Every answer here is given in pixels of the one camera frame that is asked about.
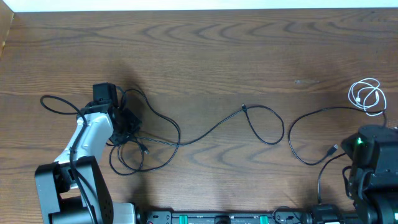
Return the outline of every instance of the green connector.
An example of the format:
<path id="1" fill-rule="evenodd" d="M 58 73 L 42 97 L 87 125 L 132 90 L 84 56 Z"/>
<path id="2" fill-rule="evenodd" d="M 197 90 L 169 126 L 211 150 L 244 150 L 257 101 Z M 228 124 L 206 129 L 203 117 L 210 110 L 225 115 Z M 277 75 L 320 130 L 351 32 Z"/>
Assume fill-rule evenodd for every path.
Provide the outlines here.
<path id="1" fill-rule="evenodd" d="M 180 215 L 180 224 L 188 224 L 188 215 Z"/>
<path id="2" fill-rule="evenodd" d="M 268 224 L 268 217 L 260 216 L 260 224 Z"/>

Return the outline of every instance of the black wire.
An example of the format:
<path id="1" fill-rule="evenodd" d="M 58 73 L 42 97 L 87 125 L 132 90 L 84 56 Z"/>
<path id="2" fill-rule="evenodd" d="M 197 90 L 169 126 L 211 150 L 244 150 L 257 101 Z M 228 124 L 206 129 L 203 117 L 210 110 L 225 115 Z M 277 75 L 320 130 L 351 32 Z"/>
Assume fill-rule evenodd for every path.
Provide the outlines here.
<path id="1" fill-rule="evenodd" d="M 142 169 L 141 169 L 141 170 L 139 170 L 139 169 L 133 169 L 132 167 L 129 167 L 129 166 L 125 163 L 125 161 L 124 161 L 122 155 L 119 155 L 119 154 L 118 154 L 119 162 L 120 162 L 124 167 L 126 167 L 126 168 L 128 168 L 128 169 L 130 169 L 130 170 L 136 171 L 136 172 L 147 172 L 147 171 L 152 171 L 152 170 L 157 170 L 157 169 L 163 168 L 164 166 L 166 166 L 166 165 L 174 158 L 174 156 L 175 156 L 175 154 L 177 153 L 177 150 L 178 150 L 178 148 L 179 148 L 180 146 L 187 146 L 187 145 L 189 145 L 189 144 L 193 144 L 193 143 L 195 143 L 195 142 L 201 140 L 201 139 L 204 138 L 206 135 L 208 135 L 210 132 L 212 132 L 212 130 L 214 130 L 215 128 L 217 128 L 219 125 L 221 125 L 221 124 L 224 123 L 225 121 L 231 119 L 232 117 L 234 117 L 235 115 L 237 115 L 237 114 L 239 114 L 239 113 L 241 113 L 241 112 L 245 112 L 246 118 L 248 119 L 248 123 L 249 123 L 249 125 L 250 125 L 250 127 L 251 127 L 253 133 L 254 133 L 254 134 L 256 135 L 256 137 L 257 137 L 261 142 L 263 142 L 264 144 L 275 145 L 275 144 L 277 144 L 278 142 L 280 142 L 280 141 L 283 139 L 283 137 L 284 137 L 285 128 L 284 128 L 283 119 L 282 119 L 275 111 L 273 111 L 272 109 L 270 109 L 270 108 L 268 108 L 268 107 L 266 107 L 266 106 L 262 106 L 262 105 L 249 106 L 249 107 L 246 107 L 245 105 L 243 105 L 243 108 L 242 108 L 241 110 L 239 110 L 239 111 L 237 111 L 237 112 L 235 112 L 235 113 L 229 115 L 228 117 L 226 117 L 225 119 L 223 119 L 222 121 L 220 121 L 219 123 L 217 123 L 215 126 L 213 126 L 213 127 L 212 127 L 209 131 L 207 131 L 205 134 L 201 135 L 199 138 L 196 138 L 196 139 L 194 139 L 194 140 L 192 140 L 192 141 L 189 141 L 189 142 L 186 142 L 186 143 L 180 143 L 180 139 L 181 139 L 180 133 L 181 133 L 181 130 L 180 130 L 179 125 L 178 125 L 174 120 L 172 120 L 172 119 L 170 119 L 170 118 L 168 118 L 168 117 L 166 117 L 166 116 L 164 116 L 164 115 L 162 115 L 162 114 L 156 112 L 156 110 L 153 109 L 153 107 L 150 105 L 150 103 L 149 103 L 149 101 L 148 101 L 146 95 L 144 94 L 144 92 L 142 92 L 142 91 L 140 91 L 140 90 L 137 90 L 137 89 L 134 89 L 134 88 L 131 88 L 131 89 L 126 90 L 126 91 L 125 91 L 125 94 L 123 94 L 123 96 L 122 96 L 121 104 L 122 104 L 123 106 L 126 105 L 126 103 L 127 103 L 126 93 L 129 92 L 129 91 L 135 91 L 136 93 L 140 94 L 140 95 L 143 97 L 143 99 L 145 100 L 145 102 L 147 103 L 147 105 L 148 105 L 148 107 L 150 108 L 150 110 L 151 110 L 153 113 L 155 113 L 157 116 L 160 116 L 161 118 L 165 119 L 166 121 L 172 123 L 172 124 L 174 125 L 174 127 L 176 128 L 177 133 L 178 133 L 178 138 L 177 138 L 177 143 L 176 143 L 176 144 L 175 144 L 175 143 L 171 143 L 171 142 L 165 142 L 165 141 L 160 141 L 160 140 L 156 140 L 156 139 L 151 139 L 151 138 L 147 138 L 147 137 L 134 137 L 134 139 L 136 139 L 136 140 L 138 140 L 138 139 L 143 139 L 143 140 L 152 141 L 152 142 L 157 142 L 157 143 L 166 144 L 166 145 L 168 145 L 168 146 L 174 146 L 174 147 L 175 147 L 174 153 L 172 154 L 172 156 L 170 157 L 170 159 L 169 159 L 167 162 L 165 162 L 163 165 L 158 166 L 158 167 L 154 167 L 154 168 L 151 168 L 151 169 L 143 169 L 143 170 L 142 170 Z M 280 137 L 276 142 L 266 142 L 266 141 L 264 141 L 262 138 L 260 138 L 260 136 L 259 136 L 259 135 L 257 134 L 257 132 L 254 130 L 254 128 L 253 128 L 253 126 L 252 126 L 252 124 L 251 124 L 251 122 L 250 122 L 249 115 L 248 115 L 248 113 L 247 113 L 247 110 L 253 109 L 253 108 L 264 108 L 264 109 L 267 109 L 267 110 L 271 111 L 272 113 L 274 113 L 274 114 L 280 119 L 280 122 L 281 122 L 281 124 L 282 124 L 282 135 L 281 135 L 281 137 Z"/>
<path id="2" fill-rule="evenodd" d="M 349 194 L 349 189 L 348 189 L 348 179 L 346 177 L 346 171 L 351 169 L 351 166 L 346 166 L 344 167 L 343 171 L 341 172 L 343 174 L 343 179 L 344 179 L 344 186 L 345 186 L 345 190 L 346 190 L 346 195 L 349 199 L 353 200 L 353 198 L 351 197 L 351 195 Z"/>
<path id="3" fill-rule="evenodd" d="M 368 175 L 368 174 L 370 174 L 370 173 L 372 173 L 372 172 L 373 172 L 372 169 L 366 169 L 366 170 L 364 170 L 363 173 L 362 173 L 362 176 L 361 176 L 361 178 L 360 178 L 360 180 L 359 180 L 359 185 L 358 185 L 358 196 L 359 196 L 359 198 L 360 198 L 361 200 L 363 200 L 363 184 L 364 184 L 364 181 L 365 181 L 365 177 L 366 177 L 366 175 Z"/>
<path id="4" fill-rule="evenodd" d="M 111 149 L 111 152 L 109 153 L 109 165 L 111 166 L 111 169 L 112 169 L 117 175 L 121 175 L 121 176 L 133 175 L 133 174 L 135 174 L 136 172 L 141 171 L 142 166 L 144 165 L 144 152 L 142 151 L 141 146 L 138 144 L 138 146 L 140 147 L 140 151 L 141 151 L 141 163 L 140 163 L 138 169 L 133 169 L 133 168 L 131 168 L 130 166 L 128 166 L 128 165 L 125 163 L 125 161 L 123 160 L 123 158 L 120 157 L 120 155 L 119 155 L 119 150 L 120 150 L 120 147 L 121 147 L 121 146 L 122 146 L 122 145 L 113 146 L 112 149 Z M 113 153 L 114 149 L 116 149 L 116 147 L 118 147 L 118 158 L 119 158 L 119 161 L 121 162 L 121 164 L 123 164 L 123 166 L 124 166 L 125 168 L 127 168 L 127 169 L 129 169 L 129 170 L 133 170 L 131 173 L 123 174 L 123 173 L 118 172 L 118 171 L 113 167 L 113 165 L 112 165 L 112 153 Z"/>
<path id="5" fill-rule="evenodd" d="M 180 130 L 180 127 L 178 126 L 178 124 L 177 124 L 173 119 L 168 118 L 168 117 L 166 117 L 166 116 L 164 116 L 164 115 L 158 113 L 155 109 L 153 109 L 153 107 L 150 105 L 150 103 L 149 103 L 149 101 L 148 101 L 148 98 L 146 97 L 146 95 L 145 95 L 143 92 L 141 92 L 141 91 L 139 91 L 139 90 L 137 90 L 137 89 L 131 88 L 131 89 L 126 90 L 125 93 L 127 93 L 128 91 L 135 91 L 135 92 L 137 92 L 138 94 L 140 94 L 140 95 L 143 97 L 143 99 L 145 100 L 145 102 L 147 103 L 149 109 L 150 109 L 154 114 L 156 114 L 157 116 L 161 117 L 162 119 L 164 119 L 164 120 L 170 122 L 170 123 L 175 127 L 175 129 L 177 130 L 177 144 L 176 144 L 176 146 L 175 146 L 175 149 L 174 149 L 173 154 L 170 156 L 170 158 L 168 159 L 168 161 L 166 161 L 164 164 L 162 164 L 162 165 L 160 165 L 160 166 L 157 166 L 157 167 L 153 167 L 153 168 L 150 168 L 150 169 L 141 169 L 139 172 L 147 172 L 147 171 L 153 171 L 153 170 L 161 169 L 161 168 L 165 167 L 168 163 L 170 163 L 170 161 L 171 161 L 171 160 L 174 158 L 174 156 L 176 155 L 176 153 L 177 153 L 177 151 L 178 151 L 178 148 L 180 147 L 180 141 L 181 141 L 181 130 Z"/>
<path id="6" fill-rule="evenodd" d="M 51 112 L 53 112 L 53 113 L 62 114 L 62 115 L 74 115 L 74 114 L 78 114 L 77 112 L 67 113 L 67 112 L 61 112 L 61 111 L 53 110 L 53 109 L 49 108 L 48 106 L 46 106 L 46 105 L 44 104 L 43 100 L 46 99 L 46 98 L 56 99 L 56 100 L 59 100 L 59 101 L 62 101 L 62 102 L 64 102 L 64 103 L 68 104 L 69 106 L 72 106 L 71 103 L 69 103 L 68 101 L 66 101 L 66 100 L 64 100 L 64 99 L 62 99 L 62 98 L 59 98 L 59 97 L 57 97 L 57 96 L 44 95 L 44 96 L 42 96 L 42 97 L 40 98 L 40 104 L 41 104 L 45 109 L 47 109 L 47 110 L 49 110 L 49 111 L 51 111 Z"/>
<path id="7" fill-rule="evenodd" d="M 328 162 L 326 162 L 325 165 L 323 165 L 323 167 L 322 167 L 322 169 L 321 169 L 321 172 L 319 172 L 319 176 L 318 176 L 318 203 L 319 203 L 319 204 L 322 203 L 322 198 L 321 198 L 321 176 L 322 176 L 323 171 L 325 170 L 326 166 L 327 166 L 331 161 L 334 161 L 335 159 L 338 159 L 338 158 L 340 158 L 341 156 L 345 156 L 345 155 L 346 155 L 346 153 L 342 153 L 342 154 L 340 154 L 340 155 L 338 155 L 338 156 L 335 156 L 335 157 L 329 159 Z"/>
<path id="8" fill-rule="evenodd" d="M 116 88 L 122 93 L 122 98 L 120 99 L 120 106 L 119 106 L 119 110 L 122 111 L 127 103 L 127 100 L 123 100 L 127 99 L 126 92 L 123 91 L 123 89 L 120 86 L 116 86 Z"/>
<path id="9" fill-rule="evenodd" d="M 306 161 L 302 160 L 302 159 L 299 157 L 299 155 L 295 152 L 295 150 L 294 150 L 294 148 L 293 148 L 293 145 L 292 145 L 292 141 L 290 140 L 290 134 L 292 133 L 293 127 L 294 127 L 294 125 L 295 125 L 300 119 L 305 118 L 306 116 L 310 116 L 310 115 L 315 114 L 315 113 L 319 113 L 319 112 L 322 112 L 322 111 L 333 110 L 333 109 L 355 110 L 355 111 L 359 111 L 359 112 L 363 112 L 363 113 L 380 113 L 380 112 L 383 112 L 383 117 L 384 117 L 383 125 L 385 126 L 385 125 L 387 124 L 387 117 L 386 117 L 386 114 L 385 114 L 385 110 L 373 111 L 373 112 L 371 112 L 371 111 L 363 111 L 363 110 L 360 110 L 360 109 L 357 109 L 357 108 L 353 108 L 353 107 L 349 107 L 349 106 L 333 106 L 333 107 L 329 107 L 329 108 L 323 108 L 323 109 L 320 109 L 320 110 L 316 110 L 316 111 L 314 111 L 314 112 L 307 113 L 307 114 L 305 114 L 305 115 L 301 115 L 301 116 L 299 116 L 295 121 L 293 121 L 292 125 L 290 126 L 289 132 L 287 133 L 287 141 L 289 142 L 290 149 L 292 150 L 294 156 L 295 156 L 300 162 L 304 163 L 305 165 L 308 165 L 308 166 L 315 166 L 315 165 L 318 165 L 319 163 L 321 163 L 322 161 L 324 161 L 324 160 L 328 157 L 328 155 L 324 156 L 324 157 L 323 157 L 322 159 L 320 159 L 319 161 L 313 162 L 313 163 L 311 163 L 311 162 L 306 162 Z"/>
<path id="10" fill-rule="evenodd" d="M 279 118 L 279 120 L 280 120 L 280 122 L 281 122 L 281 124 L 282 124 L 282 135 L 280 136 L 280 138 L 279 138 L 276 142 L 266 142 L 266 141 L 264 141 L 264 140 L 257 134 L 257 132 L 254 130 L 254 128 L 253 128 L 253 126 L 252 126 L 252 124 L 251 124 L 251 122 L 250 122 L 249 115 L 247 114 L 247 112 L 245 112 L 244 109 L 241 109 L 241 110 L 239 110 L 239 111 L 237 111 L 237 112 L 235 112 L 235 113 L 229 115 L 228 117 L 224 118 L 223 120 L 221 120 L 219 123 L 217 123 L 216 125 L 214 125 L 210 130 L 208 130 L 205 134 L 201 135 L 199 138 L 196 138 L 196 139 L 191 140 L 191 141 L 186 142 L 186 143 L 181 143 L 181 144 L 179 144 L 179 146 L 187 146 L 187 145 L 193 144 L 193 143 L 195 143 L 195 142 L 201 140 L 202 138 L 204 138 L 205 136 L 207 136 L 209 133 L 211 133 L 214 129 L 216 129 L 219 125 L 221 125 L 221 124 L 224 123 L 225 121 L 227 121 L 227 120 L 233 118 L 234 116 L 236 116 L 237 114 L 240 114 L 240 113 L 242 113 L 242 112 L 244 112 L 244 113 L 246 114 L 246 118 L 247 118 L 247 120 L 248 120 L 248 123 L 249 123 L 249 125 L 250 125 L 250 128 L 252 129 L 252 131 L 253 131 L 253 133 L 256 135 L 256 137 L 257 137 L 262 143 L 267 144 L 267 145 L 275 145 L 275 144 L 278 144 L 278 143 L 283 139 L 284 134 L 285 134 L 285 125 L 284 125 L 283 119 L 282 119 L 274 110 L 272 110 L 272 109 L 269 108 L 269 107 L 262 106 L 262 105 L 248 106 L 248 107 L 246 108 L 246 110 L 250 110 L 250 109 L 253 109 L 253 108 L 264 108 L 264 109 L 267 109 L 267 110 L 271 111 L 272 113 L 274 113 L 274 114 L 277 116 L 277 118 Z M 151 138 L 147 138 L 147 137 L 136 137 L 136 139 L 143 139 L 143 140 L 147 140 L 147 141 L 157 142 L 157 143 L 165 144 L 165 145 L 168 145 L 168 146 L 177 146 L 177 144 L 175 144 L 175 143 L 160 141 L 160 140 L 151 139 Z"/>
<path id="11" fill-rule="evenodd" d="M 55 99 L 55 100 L 59 100 L 59 101 L 61 101 L 61 102 L 64 102 L 64 103 L 66 103 L 67 105 L 71 106 L 71 107 L 76 111 L 76 113 L 64 113 L 64 112 L 59 112 L 59 111 L 55 111 L 55 110 L 51 109 L 51 108 L 49 108 L 48 106 L 46 106 L 46 105 L 44 104 L 44 102 L 43 102 L 43 100 L 46 99 L 46 98 L 51 98 L 51 99 Z M 88 213 L 90 214 L 91 221 L 92 221 L 94 224 L 97 224 L 98 221 L 97 221 L 97 219 L 96 219 L 96 217 L 95 217 L 95 213 L 94 213 L 94 211 L 93 211 L 93 208 L 91 207 L 90 201 L 88 200 L 88 197 L 87 197 L 87 194 L 86 194 L 86 192 L 85 192 L 85 190 L 84 190 L 84 188 L 83 188 L 83 185 L 82 185 L 81 182 L 80 182 L 80 178 L 79 178 L 79 175 L 78 175 L 78 171 L 77 171 L 77 169 L 76 169 L 76 164 L 73 162 L 73 155 L 76 154 L 76 146 L 77 146 L 77 144 L 79 143 L 79 140 L 81 139 L 81 136 L 83 135 L 83 133 L 85 132 L 85 129 L 86 129 L 87 126 L 88 126 L 87 119 L 84 117 L 83 113 L 82 113 L 75 105 L 71 104 L 69 101 L 64 100 L 64 99 L 62 99 L 62 98 L 60 98 L 60 97 L 57 97 L 57 96 L 50 96 L 50 95 L 44 95 L 44 96 L 42 96 L 42 97 L 40 98 L 40 103 L 41 103 L 41 105 L 42 105 L 45 109 L 47 109 L 47 110 L 49 110 L 49 111 L 51 111 L 51 112 L 54 112 L 54 113 L 57 113 L 57 114 L 79 114 L 79 116 L 83 119 L 83 126 L 81 127 L 81 130 L 80 130 L 78 136 L 76 137 L 76 139 L 75 139 L 75 141 L 73 142 L 71 148 L 69 149 L 69 150 L 70 150 L 70 154 L 69 154 L 69 163 L 70 163 L 70 170 L 71 170 L 71 172 L 72 172 L 72 175 L 73 175 L 74 178 L 75 178 L 76 184 L 77 184 L 77 186 L 78 186 L 78 188 L 79 188 L 79 191 L 80 191 L 80 194 L 81 194 L 81 197 L 83 198 L 83 200 L 84 200 L 85 203 L 86 203 L 87 210 L 88 210 Z"/>

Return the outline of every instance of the brown wooden surface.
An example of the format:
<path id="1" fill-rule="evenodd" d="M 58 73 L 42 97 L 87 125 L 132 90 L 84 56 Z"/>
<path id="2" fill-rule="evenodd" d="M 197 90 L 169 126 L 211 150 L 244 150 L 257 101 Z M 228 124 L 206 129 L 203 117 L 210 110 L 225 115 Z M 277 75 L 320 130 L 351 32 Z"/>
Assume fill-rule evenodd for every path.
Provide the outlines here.
<path id="1" fill-rule="evenodd" d="M 52 162 L 75 130 L 73 116 L 41 107 L 43 94 L 82 107 L 91 100 L 94 83 L 136 84 L 155 109 L 176 120 L 188 141 L 242 103 L 271 107 L 289 127 L 301 114 L 348 106 L 349 86 L 374 77 L 382 82 L 393 126 L 398 124 L 397 30 L 397 9 L 20 13 L 0 63 L 0 222 L 42 221 L 34 171 Z M 169 123 L 140 100 L 131 101 L 145 132 L 175 140 Z M 270 112 L 249 115 L 265 140 L 279 137 L 280 123 Z M 314 161 L 360 125 L 380 122 L 354 111 L 328 111 L 299 122 L 292 140 L 304 159 Z M 159 165 L 173 150 L 147 147 L 146 167 Z M 322 165 L 299 163 L 287 138 L 276 146 L 260 143 L 243 114 L 181 147 L 172 163 L 156 172 L 120 177 L 109 168 L 109 150 L 99 163 L 118 202 L 257 211 L 317 202 Z M 124 155 L 137 164 L 136 146 L 128 144 Z M 348 164 L 343 157 L 323 175 L 324 201 L 343 210 L 353 209 L 341 177 Z"/>
<path id="2" fill-rule="evenodd" d="M 10 30 L 14 13 L 8 8 L 4 1 L 0 0 L 0 58 L 2 49 L 6 44 L 8 32 Z"/>

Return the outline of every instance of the white cable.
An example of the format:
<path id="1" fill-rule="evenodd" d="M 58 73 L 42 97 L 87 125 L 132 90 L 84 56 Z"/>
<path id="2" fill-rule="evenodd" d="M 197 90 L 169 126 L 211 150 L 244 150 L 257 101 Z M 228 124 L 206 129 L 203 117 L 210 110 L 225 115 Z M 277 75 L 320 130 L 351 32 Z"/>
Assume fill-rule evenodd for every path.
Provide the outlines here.
<path id="1" fill-rule="evenodd" d="M 369 81 L 375 81 L 375 82 L 377 83 L 377 86 L 374 86 L 374 85 L 370 84 Z M 357 92 L 357 94 L 356 94 L 356 96 L 355 96 L 355 94 L 354 94 L 354 89 L 355 89 L 355 86 L 358 85 L 358 84 L 365 85 L 366 87 L 362 87 L 362 88 Z M 348 99 L 349 99 L 349 101 L 350 101 L 354 106 L 356 106 L 356 107 L 358 107 L 358 108 L 361 108 L 361 109 L 363 109 L 364 111 L 366 111 L 367 109 L 370 109 L 370 108 L 372 108 L 373 106 L 376 106 L 376 105 L 379 103 L 379 100 L 380 100 L 380 94 L 379 94 L 379 92 L 380 92 L 381 95 L 382 95 L 382 98 L 383 98 L 383 100 L 384 100 L 384 110 L 385 110 L 385 109 L 387 109 L 386 96 L 384 95 L 383 91 L 382 91 L 379 87 L 380 87 L 380 82 L 379 82 L 377 79 L 375 79 L 375 78 L 364 78 L 364 79 L 362 79 L 362 80 L 360 80 L 360 81 L 358 81 L 358 82 L 356 82 L 356 83 L 354 83 L 354 84 L 351 85 L 351 87 L 349 88 L 349 91 L 348 91 Z M 363 100 L 362 103 L 361 103 L 361 98 L 360 98 L 359 94 L 360 94 L 361 91 L 363 91 L 363 90 L 371 90 L 371 91 L 365 96 L 364 100 Z M 375 97 L 376 100 L 375 100 L 375 102 L 374 102 L 373 104 L 367 105 L 367 104 L 366 104 L 366 100 L 367 100 L 367 99 L 369 98 L 369 96 L 371 96 L 372 94 L 374 94 L 374 97 Z M 371 113 L 371 114 L 366 113 L 366 114 L 367 114 L 368 116 L 377 116 L 377 115 L 382 114 L 382 112 L 376 113 L 376 114 L 374 114 L 374 113 Z"/>

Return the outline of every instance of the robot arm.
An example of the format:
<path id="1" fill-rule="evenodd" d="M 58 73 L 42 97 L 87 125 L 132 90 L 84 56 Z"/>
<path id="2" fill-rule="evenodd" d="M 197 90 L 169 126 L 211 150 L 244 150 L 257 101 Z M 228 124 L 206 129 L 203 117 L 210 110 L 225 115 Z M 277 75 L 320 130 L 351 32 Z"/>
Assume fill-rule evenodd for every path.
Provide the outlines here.
<path id="1" fill-rule="evenodd" d="M 107 140 L 114 144 L 125 141 L 139 129 L 140 121 L 128 109 L 118 105 L 116 87 L 102 83 L 93 86 L 94 100 L 82 109 L 87 127 L 75 147 L 75 167 L 98 223 L 135 224 L 131 203 L 113 202 L 97 161 L 101 159 Z M 77 128 L 65 150 L 51 164 L 41 165 L 35 172 L 37 193 L 44 223 L 92 223 L 87 204 L 81 197 L 62 198 L 61 193 L 77 188 L 70 164 L 70 148 L 83 128 Z"/>

